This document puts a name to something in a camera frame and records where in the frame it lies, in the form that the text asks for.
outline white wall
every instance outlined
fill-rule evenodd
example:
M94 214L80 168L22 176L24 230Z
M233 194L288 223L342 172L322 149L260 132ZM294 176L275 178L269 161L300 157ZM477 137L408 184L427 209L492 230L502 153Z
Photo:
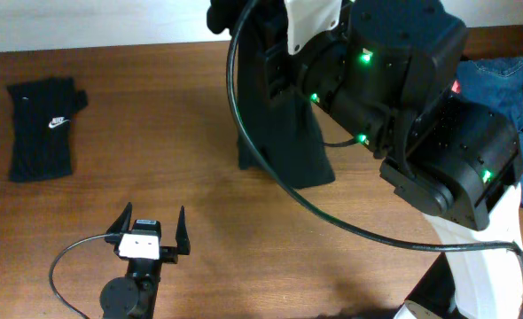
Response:
M523 24L523 0L442 0L469 27ZM0 51L226 40L209 0L0 0Z

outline clothing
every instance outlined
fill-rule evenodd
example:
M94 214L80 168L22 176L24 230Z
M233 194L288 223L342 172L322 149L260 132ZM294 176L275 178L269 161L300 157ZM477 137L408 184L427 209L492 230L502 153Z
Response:
M72 116L86 104L71 78L50 78L9 86L13 101L10 180L33 182L71 175L68 133Z
M461 94L487 105L513 121L519 132L523 157L523 58L467 61L459 64Z

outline white swoosh logo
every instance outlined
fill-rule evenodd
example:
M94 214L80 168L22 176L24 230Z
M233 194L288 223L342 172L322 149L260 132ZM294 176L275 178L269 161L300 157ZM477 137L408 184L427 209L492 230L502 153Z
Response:
M64 121L61 121L61 122L59 122L59 123L53 123L53 122L51 121L51 123L49 123L49 128L56 128L57 126L62 125L62 124L65 124L65 123L68 122L68 121L70 121L70 120L64 120Z

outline green light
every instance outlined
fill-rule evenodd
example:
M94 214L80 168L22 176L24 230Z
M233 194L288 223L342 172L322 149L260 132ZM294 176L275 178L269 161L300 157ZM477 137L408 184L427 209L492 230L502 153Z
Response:
M321 102L321 99L318 97L318 94L313 93L313 95L311 95L311 102L313 102L313 103Z
M368 141L368 137L364 134L357 136L356 140L358 142L360 142L361 144L365 144L365 145L368 145L370 143L370 141Z
M489 170L485 170L482 175L482 182L488 183L490 179L492 179L492 172L490 172Z
M373 54L372 53L364 53L361 57L360 57L360 60L364 63L364 64L370 64L371 62L371 56Z

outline cable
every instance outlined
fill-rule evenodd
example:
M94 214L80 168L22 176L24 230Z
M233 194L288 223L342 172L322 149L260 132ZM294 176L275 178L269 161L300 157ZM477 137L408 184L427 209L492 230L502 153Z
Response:
M68 253L71 249L75 248L78 245L88 243L89 241L105 238L105 237L111 237L116 236L117 234L103 234L103 235L96 235L88 238L84 238L82 240L77 241L76 243L70 245L69 247L65 248L62 252L57 255L55 260L51 264L51 269L49 270L49 284L51 285L52 292L57 296L57 298L62 302L66 307L73 310L77 315L81 316L84 319L89 319L87 315L85 315L82 311L75 308L73 305L69 304L68 301L66 301L63 296L60 295L59 291L57 291L57 287L55 287L55 283L53 282L52 275L55 271L55 267L57 267L57 264L59 263L60 259L65 255L65 253Z
M357 142L356 142L356 140L354 138L351 138L351 139L347 140L346 142L341 142L341 143L326 143L326 142L323 142L324 146L331 147L331 148L349 147L349 146L352 146L352 145L355 145L355 144L357 144Z
M432 245L432 244L420 244L420 243L413 243L413 242L407 242L402 241L398 239L393 239L390 237L385 237L379 234L375 234L373 232L370 232L368 230L363 230L359 227L356 227L355 225L349 224L347 222L344 222L334 216L331 216L324 211L320 210L318 207L314 206L310 201L306 200L304 197L302 197L296 190L294 190L291 186L289 186L287 183L285 183L279 175L273 170L273 168L269 165L267 160L263 158L263 156L260 154L260 151L255 147L254 142L252 142L252 139L247 133L246 127L244 126L244 122L242 121L242 118L239 113L238 109L238 102L236 99L236 89L234 84L234 66L236 62L236 52L238 48L238 39L240 34L242 33L242 28L246 24L246 20L249 17L250 13L254 9L254 7L259 3L259 0L249 0L246 6L244 7L243 11L241 12L238 21L236 23L236 26L234 27L234 35L232 36L232 39L230 40L230 47L228 49L228 57L226 61L226 89L228 94L228 100L230 103L230 110L232 112L232 116L234 118L234 121L236 123L236 126L238 128L238 133L240 136L246 141L246 145L249 148L250 152L255 156L258 163L268 172L268 174L273 177L273 179L276 180L277 184L281 186L282 189L284 189L289 196L291 196L293 199L295 199L299 204L301 204L303 207L307 208L312 214L316 215L317 217L323 219L326 222L329 222L330 224L340 227L348 232L351 232L353 234L356 234L360 237L364 237L369 240L373 240L375 242L384 244L384 245L390 245L393 247L403 248L403 249L409 249L409 250L415 250L415 251L422 251L422 252L433 252L433 253L457 253L457 252L472 252L472 251L481 251L481 250L487 250L487 249L506 249L509 251L513 251L517 254L520 267L522 269L522 277L523 277L523 251L521 248L519 248L518 244L515 242L509 243L509 242L486 242L486 243L473 243L473 244L463 244L463 245ZM523 319L523 299L522 299L522 305L520 307L519 311L519 318Z

